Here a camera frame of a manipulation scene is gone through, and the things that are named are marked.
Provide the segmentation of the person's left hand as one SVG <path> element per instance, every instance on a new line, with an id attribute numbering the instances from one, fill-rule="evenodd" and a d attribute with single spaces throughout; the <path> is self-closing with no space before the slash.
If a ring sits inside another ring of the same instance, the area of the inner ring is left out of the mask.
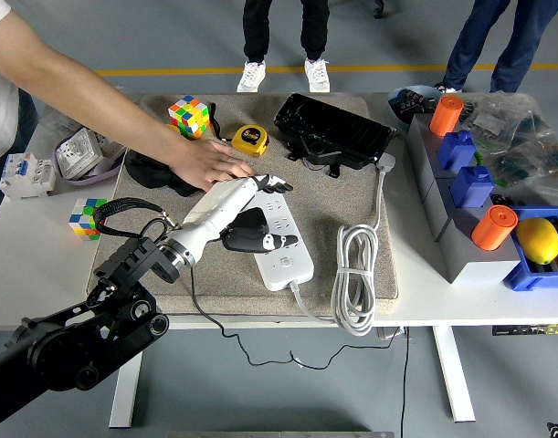
<path id="1" fill-rule="evenodd" d="M 218 141 L 173 141 L 165 148 L 162 162 L 179 178 L 206 192 L 215 183 L 255 174 L 246 162 L 235 158 L 230 148 Z"/>

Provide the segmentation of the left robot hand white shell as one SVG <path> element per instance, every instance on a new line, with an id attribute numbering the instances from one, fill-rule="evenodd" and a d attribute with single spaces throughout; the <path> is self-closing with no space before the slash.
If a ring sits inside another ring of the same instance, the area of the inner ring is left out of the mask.
<path id="1" fill-rule="evenodd" d="M 169 233 L 160 250 L 176 268 L 194 266 L 207 243 L 221 240 L 230 251 L 264 254 L 299 241 L 295 235 L 274 235 L 264 229 L 248 231 L 234 222 L 259 191 L 285 193 L 292 187 L 269 174 L 218 182 L 185 217 L 179 229 Z"/>

